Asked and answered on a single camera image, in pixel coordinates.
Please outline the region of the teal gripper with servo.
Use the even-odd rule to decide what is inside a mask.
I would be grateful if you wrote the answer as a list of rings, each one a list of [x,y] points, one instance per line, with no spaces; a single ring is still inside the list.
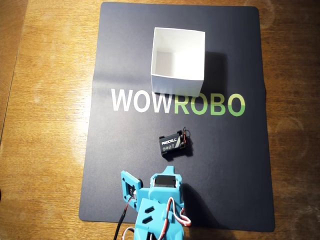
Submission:
[[[142,200],[156,200],[160,204],[166,204],[170,197],[174,199],[178,211],[185,207],[182,197],[182,177],[175,174],[175,167],[168,165],[163,173],[155,173],[150,178],[150,187],[142,187],[138,190],[138,207],[142,206]]]

